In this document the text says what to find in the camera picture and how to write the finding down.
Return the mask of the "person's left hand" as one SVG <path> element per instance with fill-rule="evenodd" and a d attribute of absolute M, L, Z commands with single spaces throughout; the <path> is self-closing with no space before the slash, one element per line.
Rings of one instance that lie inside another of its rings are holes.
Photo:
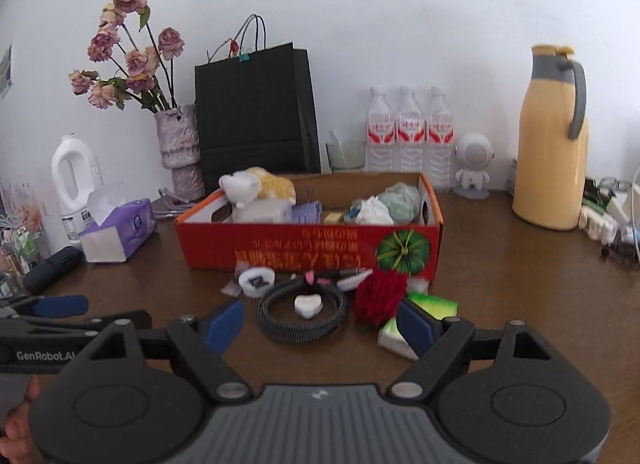
<path fill-rule="evenodd" d="M 8 416 L 1 437 L 1 456 L 10 464 L 32 464 L 32 433 L 29 429 L 28 414 L 32 400 L 40 394 L 38 377 L 32 376 L 21 404 Z"/>

